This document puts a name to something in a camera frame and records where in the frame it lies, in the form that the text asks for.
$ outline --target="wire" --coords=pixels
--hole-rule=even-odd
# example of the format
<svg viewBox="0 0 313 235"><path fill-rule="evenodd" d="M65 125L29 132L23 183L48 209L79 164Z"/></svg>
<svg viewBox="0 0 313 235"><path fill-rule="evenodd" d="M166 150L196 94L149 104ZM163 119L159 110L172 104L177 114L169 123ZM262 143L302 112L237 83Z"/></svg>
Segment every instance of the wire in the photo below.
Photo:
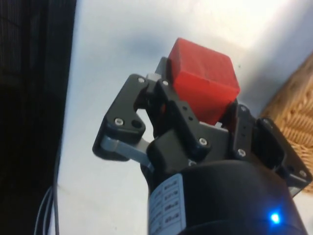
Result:
<svg viewBox="0 0 313 235"><path fill-rule="evenodd" d="M45 199L47 198L49 192L51 191L51 187L48 188L47 192L45 192L45 195L44 195L44 198L43 200L41 201L41 204L39 206L39 210L38 210L38 213L37 213L37 218L36 218L36 224L35 224L35 230L34 230L34 235L36 235L36 232L37 232L37 229L38 229L38 221L39 221L39 216L40 216L40 212L42 210L42 207L45 203Z"/></svg>
<svg viewBox="0 0 313 235"><path fill-rule="evenodd" d="M54 165L54 175L53 175L53 208L54 208L54 226L55 226L55 235L60 235L59 230L59 209L58 209L58 174L59 174L59 166L60 166L60 157L61 157L61 141L62 137L60 138L60 144L57 151L57 156L55 159Z"/></svg>
<svg viewBox="0 0 313 235"><path fill-rule="evenodd" d="M49 194L49 198L47 201L47 205L45 207L45 216L44 216L44 226L43 226L43 235L47 235L47 233L45 232L46 230L46 221L47 221L47 217L48 217L48 211L49 208L52 207L51 201L52 201L52 191L50 190L50 194Z"/></svg>

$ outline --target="wicker basket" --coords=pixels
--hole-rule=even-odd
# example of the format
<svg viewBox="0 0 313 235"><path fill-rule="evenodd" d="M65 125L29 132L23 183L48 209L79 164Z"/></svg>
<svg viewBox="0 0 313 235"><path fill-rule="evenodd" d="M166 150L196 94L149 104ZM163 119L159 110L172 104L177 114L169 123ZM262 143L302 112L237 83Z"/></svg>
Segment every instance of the wicker basket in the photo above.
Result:
<svg viewBox="0 0 313 235"><path fill-rule="evenodd" d="M313 54L262 112L280 128L313 173ZM313 193L313 184L304 191Z"/></svg>

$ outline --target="red block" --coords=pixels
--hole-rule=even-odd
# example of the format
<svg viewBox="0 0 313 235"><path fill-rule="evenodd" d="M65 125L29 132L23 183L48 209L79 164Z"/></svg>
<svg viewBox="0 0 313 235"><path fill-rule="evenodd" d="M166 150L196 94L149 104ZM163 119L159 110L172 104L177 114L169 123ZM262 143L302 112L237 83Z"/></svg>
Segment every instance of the red block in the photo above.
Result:
<svg viewBox="0 0 313 235"><path fill-rule="evenodd" d="M240 92L228 56L178 38L169 55L173 85L199 121L214 125Z"/></svg>

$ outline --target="white wall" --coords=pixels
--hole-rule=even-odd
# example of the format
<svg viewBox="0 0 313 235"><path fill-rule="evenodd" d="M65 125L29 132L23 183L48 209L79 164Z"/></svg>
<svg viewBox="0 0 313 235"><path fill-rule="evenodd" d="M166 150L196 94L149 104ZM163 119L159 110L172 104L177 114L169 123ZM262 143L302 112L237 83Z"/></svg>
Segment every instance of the white wall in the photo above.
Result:
<svg viewBox="0 0 313 235"><path fill-rule="evenodd" d="M313 51L312 23L310 0L78 1L58 180L61 234L146 234L139 165L103 161L91 151L130 73L153 72L183 37L231 57L239 100L257 114ZM311 201L297 203L303 210ZM302 214L313 234L313 218Z"/></svg>

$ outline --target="label sticker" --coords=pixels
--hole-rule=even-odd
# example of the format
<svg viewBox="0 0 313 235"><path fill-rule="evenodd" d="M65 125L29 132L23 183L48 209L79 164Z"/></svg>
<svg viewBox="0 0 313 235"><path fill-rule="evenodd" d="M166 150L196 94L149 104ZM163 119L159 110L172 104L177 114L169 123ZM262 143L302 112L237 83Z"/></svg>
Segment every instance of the label sticker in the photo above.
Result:
<svg viewBox="0 0 313 235"><path fill-rule="evenodd" d="M162 182L149 198L149 235L176 235L186 228L182 175Z"/></svg>

